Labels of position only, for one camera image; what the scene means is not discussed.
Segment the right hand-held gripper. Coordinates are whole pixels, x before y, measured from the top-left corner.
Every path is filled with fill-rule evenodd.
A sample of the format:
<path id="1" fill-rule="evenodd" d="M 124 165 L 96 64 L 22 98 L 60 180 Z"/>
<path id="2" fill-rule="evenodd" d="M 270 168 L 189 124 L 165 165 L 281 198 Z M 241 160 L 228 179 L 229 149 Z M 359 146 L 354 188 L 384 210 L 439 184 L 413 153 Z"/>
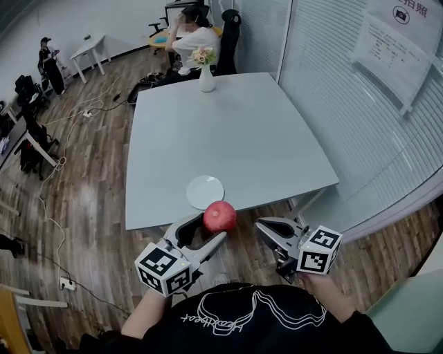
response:
<path id="1" fill-rule="evenodd" d="M 343 235 L 320 225 L 307 238 L 306 230 L 294 220 L 278 217 L 259 218 L 255 233 L 272 250 L 280 249 L 286 255 L 278 259 L 276 272 L 289 283 L 297 272 L 325 275 L 336 260 Z M 296 256 L 290 256 L 295 237 L 299 241 Z"/>

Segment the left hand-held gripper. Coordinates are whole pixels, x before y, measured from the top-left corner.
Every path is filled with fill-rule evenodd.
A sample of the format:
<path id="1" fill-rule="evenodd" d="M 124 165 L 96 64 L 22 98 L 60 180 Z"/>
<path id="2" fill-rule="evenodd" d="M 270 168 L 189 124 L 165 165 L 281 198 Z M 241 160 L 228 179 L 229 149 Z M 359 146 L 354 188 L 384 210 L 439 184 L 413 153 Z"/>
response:
<path id="1" fill-rule="evenodd" d="M 201 276 L 201 264 L 209 260 L 226 240 L 219 232 L 199 245 L 193 245 L 204 214 L 193 214 L 171 224 L 158 243 L 149 243 L 134 264 L 143 284 L 164 297 L 187 291 Z"/>

